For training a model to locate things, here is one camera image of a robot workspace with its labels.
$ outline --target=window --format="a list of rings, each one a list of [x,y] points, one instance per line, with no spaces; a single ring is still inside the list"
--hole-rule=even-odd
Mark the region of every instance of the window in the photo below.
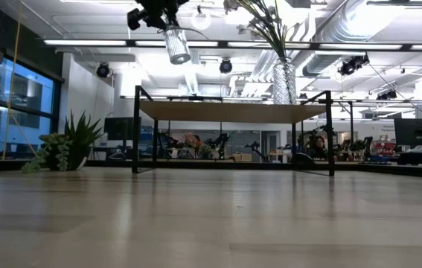
[[[43,143],[40,141],[39,136],[50,134],[51,132],[51,119],[14,110],[12,110],[12,113],[21,125],[21,131],[27,137],[28,142],[32,145],[34,150],[38,150],[39,146]],[[7,128],[6,122],[7,108],[0,106],[0,152],[4,149],[5,133]],[[9,120],[7,152],[32,153],[12,117],[10,117]]]
[[[0,101],[9,101],[13,62],[0,64]],[[52,112],[54,82],[19,64],[16,64],[11,103],[40,112]]]
[[[33,154],[28,143],[37,151],[42,144],[39,137],[57,128],[58,115],[53,111],[57,111],[58,107],[53,105],[59,101],[54,102],[57,97],[54,90],[60,90],[60,85],[19,64],[16,64],[14,72],[12,70],[13,61],[4,59],[0,64],[0,156],[6,144],[7,157],[29,158]],[[10,116],[7,121],[9,98],[10,111],[16,120]]]

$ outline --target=black monitor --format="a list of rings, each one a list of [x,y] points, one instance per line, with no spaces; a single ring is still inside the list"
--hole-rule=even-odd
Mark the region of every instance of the black monitor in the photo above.
[[[398,145],[422,145],[422,119],[395,119],[394,130]]]
[[[133,140],[133,118],[105,118],[103,131],[108,134],[109,141]]]

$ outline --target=wooden tabletop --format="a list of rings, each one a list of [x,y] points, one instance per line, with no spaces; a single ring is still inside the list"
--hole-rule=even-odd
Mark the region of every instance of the wooden tabletop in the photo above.
[[[295,124],[325,112],[319,105],[141,101],[140,109],[157,120]]]

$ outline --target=wooden floor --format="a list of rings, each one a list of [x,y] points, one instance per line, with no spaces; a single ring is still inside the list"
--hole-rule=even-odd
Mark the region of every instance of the wooden floor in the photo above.
[[[0,268],[422,267],[422,179],[0,173]]]

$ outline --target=glass vase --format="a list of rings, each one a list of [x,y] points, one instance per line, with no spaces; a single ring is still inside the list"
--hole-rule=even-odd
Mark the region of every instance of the glass vase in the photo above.
[[[287,105],[297,103],[295,66],[291,63],[291,59],[278,59],[273,68],[273,103]]]

